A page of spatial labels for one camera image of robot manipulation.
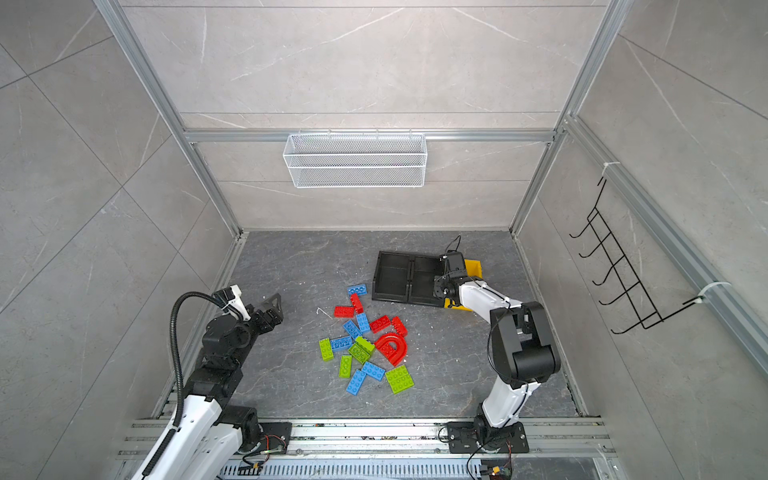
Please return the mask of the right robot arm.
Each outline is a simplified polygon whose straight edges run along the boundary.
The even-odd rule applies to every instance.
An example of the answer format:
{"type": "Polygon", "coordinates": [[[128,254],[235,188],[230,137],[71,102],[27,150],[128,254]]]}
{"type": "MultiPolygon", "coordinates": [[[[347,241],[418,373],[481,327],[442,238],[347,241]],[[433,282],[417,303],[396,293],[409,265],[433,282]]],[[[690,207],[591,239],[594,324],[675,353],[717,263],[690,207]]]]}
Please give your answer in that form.
{"type": "Polygon", "coordinates": [[[467,272],[463,254],[440,257],[443,273],[433,294],[463,306],[490,325],[486,340],[496,380],[480,404],[478,430],[495,432],[512,426],[533,393],[561,367],[549,316],[540,303],[512,299],[467,272]]]}

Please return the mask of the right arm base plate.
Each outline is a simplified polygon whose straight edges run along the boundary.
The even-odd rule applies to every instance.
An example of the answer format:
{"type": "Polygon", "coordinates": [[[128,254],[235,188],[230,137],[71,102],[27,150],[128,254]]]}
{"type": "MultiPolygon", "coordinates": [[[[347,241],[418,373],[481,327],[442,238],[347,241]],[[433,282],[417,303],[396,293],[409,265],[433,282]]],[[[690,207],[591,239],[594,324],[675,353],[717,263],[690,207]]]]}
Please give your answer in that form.
{"type": "Polygon", "coordinates": [[[448,422],[438,434],[452,454],[486,453],[524,454],[530,452],[521,422],[501,428],[487,426],[480,418],[473,422],[448,422]]]}

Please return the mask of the yellow plastic bin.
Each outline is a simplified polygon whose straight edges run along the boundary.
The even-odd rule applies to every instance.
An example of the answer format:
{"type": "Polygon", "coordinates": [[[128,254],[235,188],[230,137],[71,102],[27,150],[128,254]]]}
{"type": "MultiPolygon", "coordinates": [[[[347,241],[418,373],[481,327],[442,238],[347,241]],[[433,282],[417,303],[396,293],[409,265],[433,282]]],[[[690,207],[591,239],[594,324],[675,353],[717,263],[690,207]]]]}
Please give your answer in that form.
{"type": "MultiPolygon", "coordinates": [[[[466,259],[464,263],[467,270],[467,274],[469,276],[482,278],[482,264],[480,261],[466,259]]],[[[453,302],[448,298],[446,298],[444,301],[444,307],[446,309],[469,311],[469,308],[466,308],[463,305],[458,305],[457,303],[453,302]]]]}

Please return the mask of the red arch lego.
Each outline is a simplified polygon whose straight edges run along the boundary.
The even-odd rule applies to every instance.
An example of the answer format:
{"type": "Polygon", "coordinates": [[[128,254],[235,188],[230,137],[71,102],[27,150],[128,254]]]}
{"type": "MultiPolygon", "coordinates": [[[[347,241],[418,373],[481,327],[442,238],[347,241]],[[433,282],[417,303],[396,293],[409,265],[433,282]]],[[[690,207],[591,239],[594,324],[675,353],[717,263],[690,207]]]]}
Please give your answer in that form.
{"type": "Polygon", "coordinates": [[[374,345],[393,367],[397,367],[403,361],[408,351],[405,339],[394,332],[382,335],[374,345]]]}

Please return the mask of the black bin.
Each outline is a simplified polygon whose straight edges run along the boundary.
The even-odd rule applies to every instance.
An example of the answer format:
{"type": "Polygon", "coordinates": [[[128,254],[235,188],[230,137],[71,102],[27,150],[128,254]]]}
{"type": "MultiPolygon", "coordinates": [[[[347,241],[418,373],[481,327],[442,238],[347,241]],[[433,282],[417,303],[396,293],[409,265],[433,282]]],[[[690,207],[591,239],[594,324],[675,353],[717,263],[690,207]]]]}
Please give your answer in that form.
{"type": "Polygon", "coordinates": [[[444,300],[434,295],[435,278],[442,276],[444,267],[437,255],[412,255],[409,265],[407,294],[409,304],[444,307],[444,300]]]}
{"type": "Polygon", "coordinates": [[[372,299],[407,303],[411,289],[411,267],[414,255],[380,251],[372,280],[372,299]]]}

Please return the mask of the green lego large plate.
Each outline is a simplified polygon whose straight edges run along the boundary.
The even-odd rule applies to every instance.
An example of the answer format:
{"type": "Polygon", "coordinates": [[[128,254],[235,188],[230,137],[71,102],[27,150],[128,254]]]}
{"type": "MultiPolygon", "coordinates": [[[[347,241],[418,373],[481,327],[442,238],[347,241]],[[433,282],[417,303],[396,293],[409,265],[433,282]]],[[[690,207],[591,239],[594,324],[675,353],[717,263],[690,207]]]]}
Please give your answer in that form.
{"type": "Polygon", "coordinates": [[[385,377],[394,395],[402,393],[415,385],[405,365],[400,365],[387,371],[385,377]]]}

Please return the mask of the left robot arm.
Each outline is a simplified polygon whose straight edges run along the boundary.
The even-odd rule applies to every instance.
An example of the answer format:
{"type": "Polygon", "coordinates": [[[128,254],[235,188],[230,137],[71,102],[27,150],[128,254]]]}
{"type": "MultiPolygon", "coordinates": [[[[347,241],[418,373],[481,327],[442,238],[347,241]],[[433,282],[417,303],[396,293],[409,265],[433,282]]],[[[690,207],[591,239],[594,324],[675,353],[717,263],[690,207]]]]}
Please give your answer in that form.
{"type": "Polygon", "coordinates": [[[270,433],[260,424],[254,407],[231,403],[256,340],[283,320],[278,293],[257,307],[242,301],[236,285],[211,294],[190,291],[176,299],[169,321],[169,349],[177,404],[161,437],[133,475],[135,479],[217,479],[236,455],[246,466],[258,468],[262,464],[250,462],[250,456],[287,451],[288,423],[280,423],[279,430],[270,433]],[[220,315],[206,325],[200,365],[185,375],[177,327],[181,307],[189,299],[212,304],[220,315]]]}

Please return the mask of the red lego small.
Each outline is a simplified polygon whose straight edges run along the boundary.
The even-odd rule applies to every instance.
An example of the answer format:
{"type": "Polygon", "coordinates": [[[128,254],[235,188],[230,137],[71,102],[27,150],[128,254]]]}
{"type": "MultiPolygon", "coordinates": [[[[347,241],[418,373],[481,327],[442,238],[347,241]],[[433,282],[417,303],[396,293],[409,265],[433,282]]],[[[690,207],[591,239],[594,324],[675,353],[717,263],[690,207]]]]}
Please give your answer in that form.
{"type": "Polygon", "coordinates": [[[353,293],[350,295],[350,302],[352,306],[354,307],[354,311],[356,314],[361,314],[364,312],[364,308],[362,306],[362,302],[359,298],[359,295],[356,293],[353,293]]]}

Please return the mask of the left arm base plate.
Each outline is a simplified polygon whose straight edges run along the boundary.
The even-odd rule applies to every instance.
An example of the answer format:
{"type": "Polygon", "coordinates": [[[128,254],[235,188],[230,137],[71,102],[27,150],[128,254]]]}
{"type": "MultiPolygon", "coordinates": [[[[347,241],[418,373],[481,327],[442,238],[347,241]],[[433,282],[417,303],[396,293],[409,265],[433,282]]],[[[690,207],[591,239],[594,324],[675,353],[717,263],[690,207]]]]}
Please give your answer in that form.
{"type": "Polygon", "coordinates": [[[285,453],[291,440],[291,422],[266,422],[246,425],[242,430],[243,443],[240,455],[285,453]]]}

